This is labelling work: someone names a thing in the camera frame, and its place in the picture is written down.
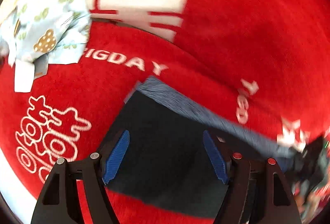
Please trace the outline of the black pants patterned waistband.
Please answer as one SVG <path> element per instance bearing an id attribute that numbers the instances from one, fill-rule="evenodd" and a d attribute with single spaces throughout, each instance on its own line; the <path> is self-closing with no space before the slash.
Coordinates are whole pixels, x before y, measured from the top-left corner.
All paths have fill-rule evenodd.
<path id="1" fill-rule="evenodd" d="M 155 77 L 141 83 L 110 127 L 105 141 L 129 132 L 120 165 L 107 171 L 110 190 L 185 216 L 213 219 L 227 187 L 203 143 L 205 132 L 255 160 L 278 158 L 283 167 L 294 151 L 232 123 Z"/>

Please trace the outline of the red wedding blanket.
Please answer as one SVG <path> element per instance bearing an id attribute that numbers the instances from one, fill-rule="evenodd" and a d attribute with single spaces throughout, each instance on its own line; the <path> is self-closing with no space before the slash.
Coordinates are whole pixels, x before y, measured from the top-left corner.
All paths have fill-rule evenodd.
<path id="1" fill-rule="evenodd" d="M 329 0 L 85 1 L 90 36 L 78 63 L 50 64 L 29 93 L 18 93 L 15 68 L 1 54 L 5 216 L 13 223 L 329 223 L 329 179 L 305 202 L 295 180 L 297 156 L 320 136 L 329 157 Z M 17 2 L 1 0 L 1 24 Z M 230 161 L 213 219 L 110 190 L 102 180 L 105 137 L 149 77 L 292 149 L 292 163 L 246 158 L 210 134 Z"/>

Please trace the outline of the light blue patterned cloth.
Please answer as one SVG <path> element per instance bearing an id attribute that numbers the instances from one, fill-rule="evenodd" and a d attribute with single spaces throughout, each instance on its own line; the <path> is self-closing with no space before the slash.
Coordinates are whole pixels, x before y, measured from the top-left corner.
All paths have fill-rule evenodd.
<path id="1" fill-rule="evenodd" d="M 85 0 L 18 0 L 1 24 L 1 54 L 15 68 L 15 92 L 29 93 L 50 64 L 78 63 L 90 26 Z"/>

